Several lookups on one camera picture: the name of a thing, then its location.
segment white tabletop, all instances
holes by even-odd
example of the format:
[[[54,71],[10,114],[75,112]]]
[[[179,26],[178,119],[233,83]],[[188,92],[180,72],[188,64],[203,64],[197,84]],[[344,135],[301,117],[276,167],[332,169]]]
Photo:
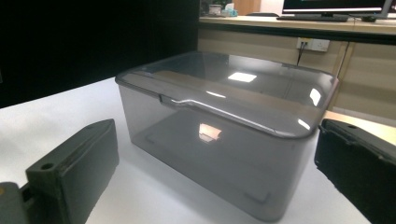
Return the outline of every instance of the white tabletop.
[[[134,146],[114,78],[0,109],[0,182],[21,187],[31,164],[103,119],[116,121],[120,165],[87,223],[262,223]],[[278,223],[369,223],[313,156]]]

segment gray translucent container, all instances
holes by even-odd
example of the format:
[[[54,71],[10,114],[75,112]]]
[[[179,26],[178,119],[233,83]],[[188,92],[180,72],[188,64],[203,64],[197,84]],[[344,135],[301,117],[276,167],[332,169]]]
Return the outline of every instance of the gray translucent container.
[[[337,78],[191,52],[118,75],[132,142],[257,219],[282,217]]]

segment power outlet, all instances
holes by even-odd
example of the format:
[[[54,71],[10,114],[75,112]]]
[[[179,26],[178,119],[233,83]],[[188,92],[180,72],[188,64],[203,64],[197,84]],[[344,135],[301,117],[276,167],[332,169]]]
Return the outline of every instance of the power outlet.
[[[298,37],[297,49],[302,46],[302,43],[306,43],[304,49],[326,52],[329,48],[330,40]]]

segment wooden desk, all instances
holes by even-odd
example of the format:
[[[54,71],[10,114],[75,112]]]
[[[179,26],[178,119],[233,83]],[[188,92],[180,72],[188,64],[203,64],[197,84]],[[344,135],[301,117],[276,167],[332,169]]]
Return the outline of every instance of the wooden desk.
[[[200,29],[240,33],[305,36],[318,39],[396,45],[396,21],[277,21],[274,17],[200,18]]]

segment dark gray plastic object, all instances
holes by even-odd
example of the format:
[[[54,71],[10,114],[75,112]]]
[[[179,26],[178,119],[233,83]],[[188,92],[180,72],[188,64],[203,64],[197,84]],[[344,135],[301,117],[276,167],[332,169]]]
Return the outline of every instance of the dark gray plastic object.
[[[0,223],[83,224],[118,164],[114,120],[88,125],[29,167],[21,189],[0,183]]]
[[[134,144],[266,221],[284,214],[337,84],[318,70],[205,52],[116,81]]]

